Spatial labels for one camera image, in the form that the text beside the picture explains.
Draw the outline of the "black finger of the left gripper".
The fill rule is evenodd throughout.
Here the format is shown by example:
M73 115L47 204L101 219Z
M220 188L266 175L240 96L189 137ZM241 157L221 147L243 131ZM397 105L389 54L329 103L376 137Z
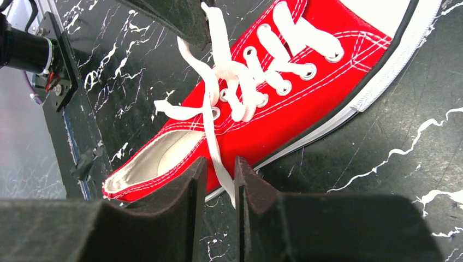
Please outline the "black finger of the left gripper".
M120 0L120 4L153 19L187 43L205 48L211 43L209 25L201 5L212 6L201 0Z

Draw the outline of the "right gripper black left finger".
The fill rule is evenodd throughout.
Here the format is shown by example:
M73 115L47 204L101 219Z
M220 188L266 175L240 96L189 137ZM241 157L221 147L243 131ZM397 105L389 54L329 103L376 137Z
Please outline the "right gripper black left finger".
M1 261L197 261L207 161L120 207L107 200L1 200Z

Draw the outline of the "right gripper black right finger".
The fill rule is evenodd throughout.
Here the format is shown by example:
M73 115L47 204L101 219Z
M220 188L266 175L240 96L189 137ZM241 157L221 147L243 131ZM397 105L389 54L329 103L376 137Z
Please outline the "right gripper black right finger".
M442 261L418 209L392 194L280 192L235 160L240 261Z

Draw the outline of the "white shoelace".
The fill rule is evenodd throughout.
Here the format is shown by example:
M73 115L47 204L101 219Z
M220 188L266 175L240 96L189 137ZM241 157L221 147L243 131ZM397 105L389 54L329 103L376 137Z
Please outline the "white shoelace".
M219 100L227 102L234 121L248 122L257 108L263 106L266 95L257 91L262 83L269 84L279 95L289 92L289 82L282 73L293 73L303 80L312 79L316 68L309 64L297 64L290 56L310 47L324 56L329 62L338 62L344 55L340 41L332 34L319 30L304 18L294 20L289 6L279 1L273 6L272 19L278 29L275 33L268 24L257 28L257 38L264 49L272 56L268 69L264 69L254 48L248 47L245 62L233 60L222 12L215 7L201 4L202 10L211 22L214 67L196 59L189 45L178 39L178 46L184 60L202 77L205 84L203 104L200 108L174 106L165 100L155 101L158 111L175 120L187 120L202 115L204 131L213 167L222 188L228 193L231 202L235 201L234 182L226 171L219 152L214 128L214 107Z

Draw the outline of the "red canvas sneaker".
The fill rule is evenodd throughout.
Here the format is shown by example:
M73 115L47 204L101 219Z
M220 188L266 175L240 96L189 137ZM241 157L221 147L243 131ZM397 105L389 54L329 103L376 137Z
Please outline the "red canvas sneaker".
M277 2L233 45L228 38L233 60L244 63L247 48L252 47L262 67L268 69L272 56L258 41L257 28L268 24L278 32L272 19ZM303 80L293 73L282 73L289 82L289 92L283 96L269 84L259 84L257 91L266 95L266 101L248 122L234 121L227 102L216 103L216 139L222 163L233 182L236 157L261 168L365 111L408 63L441 5L440 1L285 2L294 20L304 18L315 28L334 35L345 53L338 62L329 62L310 47L291 55L292 63L315 66L315 76ZM201 77L184 102L175 106L200 108L204 92ZM104 181L102 193L107 199L139 200L167 186L199 157L207 159L207 198L226 192L213 167L202 115L187 120L168 117L160 131Z

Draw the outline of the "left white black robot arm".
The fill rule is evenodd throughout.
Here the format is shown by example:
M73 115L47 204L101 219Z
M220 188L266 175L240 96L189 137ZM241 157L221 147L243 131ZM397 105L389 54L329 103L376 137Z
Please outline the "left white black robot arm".
M209 29L202 6L214 7L214 1L121 1L122 5L141 12L160 23L181 39L198 47L210 42ZM54 56L53 42L29 33L38 14L36 1L25 29L18 30L1 15L1 67L11 67L35 74L48 75Z

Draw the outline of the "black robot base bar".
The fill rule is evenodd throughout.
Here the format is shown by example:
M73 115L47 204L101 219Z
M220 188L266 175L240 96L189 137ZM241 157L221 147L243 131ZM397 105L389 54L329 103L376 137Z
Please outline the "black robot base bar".
M37 86L49 88L43 112L67 197L101 199L111 167L68 33L60 29L58 16L47 11L37 35L54 45L51 75L38 78Z

